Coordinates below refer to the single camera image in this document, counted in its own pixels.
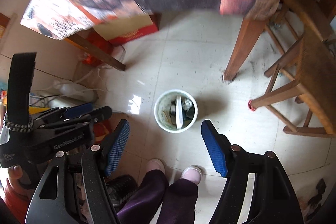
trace purple pants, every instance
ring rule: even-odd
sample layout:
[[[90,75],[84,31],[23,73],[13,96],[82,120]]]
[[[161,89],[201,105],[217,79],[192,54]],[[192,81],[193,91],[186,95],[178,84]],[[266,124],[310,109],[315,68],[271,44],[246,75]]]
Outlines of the purple pants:
[[[162,203],[157,224],[193,224],[197,185],[179,179],[168,186],[160,170],[149,171],[138,191],[118,212],[121,224],[149,224]]]

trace white shoe sole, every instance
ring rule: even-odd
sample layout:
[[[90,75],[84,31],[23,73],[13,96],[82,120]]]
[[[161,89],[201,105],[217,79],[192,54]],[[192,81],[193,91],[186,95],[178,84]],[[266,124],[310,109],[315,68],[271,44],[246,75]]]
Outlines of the white shoe sole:
[[[198,167],[193,166],[193,165],[188,166],[186,169],[184,169],[184,171],[183,171],[183,173],[182,173],[182,175],[181,175],[181,178],[182,178],[182,177],[184,176],[184,174],[185,174],[187,171],[189,171],[190,169],[195,169],[195,170],[197,170],[197,171],[199,172],[199,174],[201,175],[201,179],[202,179],[202,171],[201,171]]]
[[[150,163],[152,161],[156,162],[160,166],[160,170],[162,171],[162,173],[166,174],[165,167],[164,167],[163,163],[160,160],[158,160],[158,159],[152,159],[152,160],[149,160],[148,163]]]

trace beige wall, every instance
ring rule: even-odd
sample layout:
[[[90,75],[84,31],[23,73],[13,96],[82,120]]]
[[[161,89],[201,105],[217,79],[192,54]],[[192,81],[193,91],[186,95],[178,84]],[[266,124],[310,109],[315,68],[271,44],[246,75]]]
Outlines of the beige wall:
[[[0,13],[7,17],[11,17],[12,13],[17,13],[18,15],[0,52],[0,80],[7,82],[11,64],[10,58],[14,53],[37,52],[36,69],[38,70],[35,70],[32,88],[32,90],[36,90],[51,85],[55,77],[49,74],[71,79],[80,51],[65,41],[45,37],[20,25],[21,17],[29,1],[0,0]]]

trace metal pivot bolt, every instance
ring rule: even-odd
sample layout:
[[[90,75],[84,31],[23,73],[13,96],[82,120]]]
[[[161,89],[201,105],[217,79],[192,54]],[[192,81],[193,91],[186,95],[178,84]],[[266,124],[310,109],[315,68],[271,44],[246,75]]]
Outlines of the metal pivot bolt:
[[[233,151],[238,152],[238,151],[240,151],[241,147],[240,147],[239,145],[237,145],[237,144],[234,144],[234,145],[231,146],[231,149],[232,149]]]
[[[100,149],[100,146],[98,144],[94,144],[91,146],[92,151],[98,151]]]
[[[275,153],[273,151],[267,151],[266,155],[270,158],[275,158]]]
[[[56,153],[56,158],[61,158],[61,157],[63,157],[64,156],[64,151],[58,151],[57,153]]]

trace red sleeve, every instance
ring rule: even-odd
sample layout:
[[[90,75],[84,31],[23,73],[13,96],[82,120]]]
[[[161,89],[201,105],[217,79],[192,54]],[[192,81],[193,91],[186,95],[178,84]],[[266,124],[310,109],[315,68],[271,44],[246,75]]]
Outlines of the red sleeve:
[[[6,185],[0,190],[0,196],[21,224],[25,224],[26,214],[29,206],[29,199],[14,192],[8,179]]]

